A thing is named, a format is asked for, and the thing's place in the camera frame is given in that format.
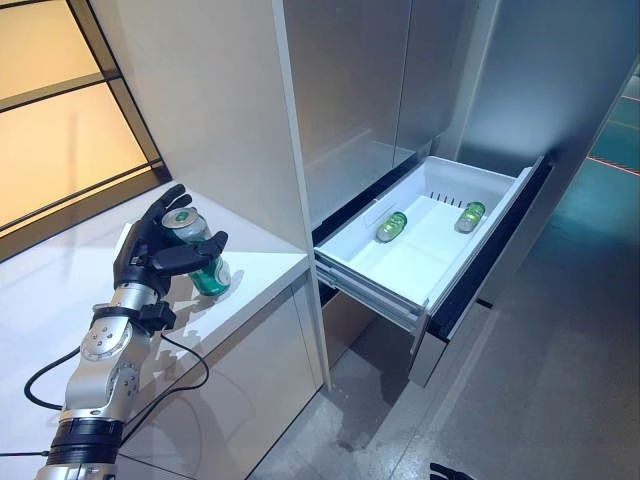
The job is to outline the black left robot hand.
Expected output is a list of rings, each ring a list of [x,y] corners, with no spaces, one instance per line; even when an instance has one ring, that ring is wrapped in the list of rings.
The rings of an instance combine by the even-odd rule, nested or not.
[[[191,203],[192,197],[182,184],[170,187],[154,201],[131,226],[113,263],[113,286],[135,283],[165,296],[171,278],[190,274],[208,266],[221,256],[228,234],[218,231],[213,237],[189,244],[175,239],[161,224],[162,217],[177,207]]]

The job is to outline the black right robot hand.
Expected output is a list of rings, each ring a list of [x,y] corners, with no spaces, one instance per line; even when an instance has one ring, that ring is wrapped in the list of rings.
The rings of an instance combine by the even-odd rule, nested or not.
[[[439,463],[430,463],[430,480],[472,480],[472,477],[462,471],[458,471]]]

